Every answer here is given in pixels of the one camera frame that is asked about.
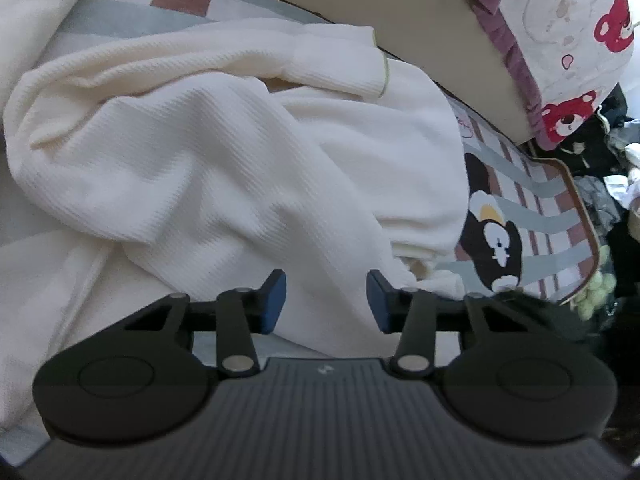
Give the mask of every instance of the white knit fabric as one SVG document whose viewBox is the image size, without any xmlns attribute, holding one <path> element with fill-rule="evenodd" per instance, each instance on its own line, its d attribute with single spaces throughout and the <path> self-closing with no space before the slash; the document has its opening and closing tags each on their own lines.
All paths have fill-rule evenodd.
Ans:
<svg viewBox="0 0 640 480">
<path fill-rule="evenodd" d="M 0 0 L 0 113 L 77 0 Z"/>
<path fill-rule="evenodd" d="M 386 61 L 370 28 L 243 20 L 108 43 L 26 73 L 4 127 L 22 190 L 94 248 L 65 264 L 71 275 L 106 258 L 96 238 L 196 300 L 281 267 L 276 333 L 335 356 L 395 348 L 367 305 L 369 269 L 463 294 L 429 270 L 465 219 L 456 118 L 420 69 Z M 65 326 L 78 312 L 57 308 Z M 15 345 L 0 347 L 0 372 Z M 0 416 L 7 381 L 28 392 L 26 380 L 2 377 Z"/>
</svg>

